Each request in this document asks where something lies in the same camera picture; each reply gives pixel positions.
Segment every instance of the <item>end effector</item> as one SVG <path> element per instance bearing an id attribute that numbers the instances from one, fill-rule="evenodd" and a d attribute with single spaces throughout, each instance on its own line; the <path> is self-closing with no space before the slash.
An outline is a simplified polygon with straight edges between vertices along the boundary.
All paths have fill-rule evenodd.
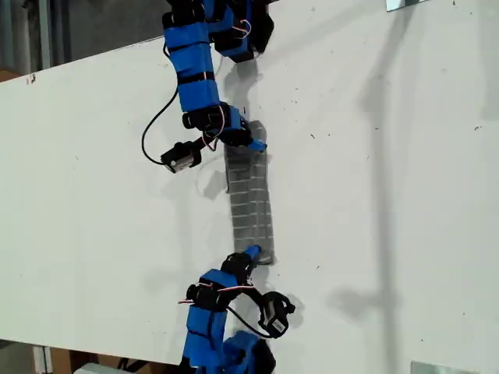
<path id="1" fill-rule="evenodd" d="M 182 122 L 186 129 L 198 129 L 202 136 L 193 142 L 176 143 L 168 152 L 161 155 L 161 162 L 172 173 L 200 164 L 201 150 L 218 140 L 228 146 L 245 146 L 256 152 L 263 152 L 267 144 L 251 135 L 247 120 L 237 108 L 221 102 L 208 108 L 184 113 Z"/>

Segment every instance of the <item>red and white wire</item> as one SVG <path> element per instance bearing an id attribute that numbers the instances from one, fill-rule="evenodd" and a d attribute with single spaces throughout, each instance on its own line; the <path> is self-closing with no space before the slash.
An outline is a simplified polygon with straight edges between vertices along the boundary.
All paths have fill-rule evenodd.
<path id="1" fill-rule="evenodd" d="M 248 35 L 250 35 L 250 33 L 251 33 L 251 23 L 249 23 L 247 19 L 241 19 L 240 22 L 241 23 L 243 23 L 243 22 L 247 23 L 248 27 L 249 27 L 249 30 L 247 30 L 246 28 L 243 29 L 242 27 L 236 27 L 236 26 L 233 26 L 232 28 L 234 30 L 238 30 L 238 31 L 242 31 L 243 33 L 246 33 L 244 35 L 244 37 L 236 37 L 236 39 L 246 39 L 248 37 Z"/>
<path id="2" fill-rule="evenodd" d="M 215 150 L 217 150 L 217 142 L 218 142 L 218 137 L 220 136 L 220 134 L 224 131 L 224 128 L 225 128 L 225 115 L 224 115 L 224 110 L 221 108 L 220 105 L 218 105 L 218 108 L 220 109 L 220 113 L 221 113 L 221 128 L 220 128 L 220 131 L 218 132 L 217 135 L 215 136 L 210 136 L 208 135 L 210 138 L 216 138 L 215 139 L 215 143 L 214 143 L 214 146 L 212 147 L 204 138 L 204 136 L 206 135 L 205 132 L 203 132 L 201 134 L 201 139 L 203 140 L 203 143 L 204 145 L 211 151 L 211 152 L 214 152 Z"/>
<path id="3" fill-rule="evenodd" d="M 255 288 L 254 286 L 235 286 L 235 287 L 227 287 L 218 290 L 218 292 L 226 292 L 226 291 L 236 291 L 236 290 L 251 290 Z"/>

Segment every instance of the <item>black cable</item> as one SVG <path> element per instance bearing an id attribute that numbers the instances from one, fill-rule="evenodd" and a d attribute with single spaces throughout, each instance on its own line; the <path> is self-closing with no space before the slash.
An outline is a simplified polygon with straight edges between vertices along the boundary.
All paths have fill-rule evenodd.
<path id="1" fill-rule="evenodd" d="M 239 321 L 242 322 L 242 324 L 246 327 L 248 327 L 251 331 L 253 331 L 256 335 L 259 337 L 262 337 L 263 339 L 270 339 L 272 338 L 270 335 L 265 335 L 264 333 L 261 333 L 257 329 L 255 329 L 253 326 L 251 326 L 247 321 L 245 321 L 239 314 L 235 312 L 234 309 L 232 309 L 230 306 L 227 307 L 227 310 L 231 312 Z"/>
<path id="2" fill-rule="evenodd" d="M 172 62 L 170 55 L 166 52 L 166 42 L 163 45 L 163 53 L 168 58 L 168 60 L 170 60 L 170 62 Z M 146 147 L 145 147 L 146 134 L 147 134 L 147 131 L 149 131 L 149 128 L 152 126 L 152 124 L 157 120 L 157 118 L 160 115 L 162 115 L 168 109 L 168 107 L 172 104 L 173 100 L 177 97 L 178 94 L 179 94 L 179 83 L 177 82 L 177 87 L 175 88 L 175 93 L 173 94 L 170 101 L 153 117 L 153 119 L 150 120 L 149 125 L 146 126 L 145 130 L 142 133 L 142 143 L 141 143 L 142 144 L 142 153 L 150 162 L 152 162 L 156 165 L 164 165 L 164 164 L 160 161 L 156 161 L 154 158 L 149 156 L 149 154 L 147 154 Z"/>

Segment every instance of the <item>black strap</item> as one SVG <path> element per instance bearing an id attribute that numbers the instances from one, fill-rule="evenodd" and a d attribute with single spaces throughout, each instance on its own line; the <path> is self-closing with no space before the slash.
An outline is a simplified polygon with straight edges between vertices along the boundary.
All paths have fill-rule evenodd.
<path id="1" fill-rule="evenodd" d="M 213 72 L 199 72 L 191 76 L 183 76 L 183 77 L 180 77 L 177 74 L 177 79 L 179 80 L 179 85 L 180 85 L 192 82 L 199 82 L 201 80 L 215 80 L 215 74 Z"/>
<path id="2" fill-rule="evenodd" d="M 197 44 L 209 44 L 208 42 L 206 41 L 197 41 L 196 43 L 192 43 L 192 44 L 185 44 L 185 45 L 179 45 L 178 47 L 173 47 L 173 48 L 169 48 L 168 51 L 170 53 L 172 52 L 175 52 L 175 51 L 180 51 L 181 49 L 184 49 L 184 48 L 187 48 L 187 47 L 190 47 L 191 45 L 197 45 Z"/>

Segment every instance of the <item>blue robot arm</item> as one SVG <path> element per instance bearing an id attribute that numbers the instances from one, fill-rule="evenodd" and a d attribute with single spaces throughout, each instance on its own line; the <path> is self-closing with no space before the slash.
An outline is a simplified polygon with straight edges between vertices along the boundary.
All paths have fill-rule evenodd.
<path id="1" fill-rule="evenodd" d="M 205 273 L 189 287 L 184 302 L 192 303 L 187 317 L 187 337 L 181 367 L 196 374 L 270 374 L 275 360 L 265 340 L 238 331 L 224 341 L 229 304 L 244 293 L 260 308 L 259 325 L 266 338 L 281 337 L 288 329 L 287 315 L 295 306 L 278 292 L 265 295 L 248 284 L 254 260 L 261 249 L 252 245 L 244 253 L 231 254 L 220 270 Z"/>
<path id="2" fill-rule="evenodd" d="M 263 52 L 274 23 L 267 5 L 272 0 L 168 0 L 172 11 L 163 15 L 165 46 L 175 67 L 182 123 L 198 129 L 202 136 L 176 143 L 161 156 L 171 172 L 192 168 L 201 162 L 201 150 L 218 140 L 229 146 L 264 151 L 267 145 L 254 139 L 247 120 L 220 101 L 211 61 L 211 43 L 234 62 Z"/>

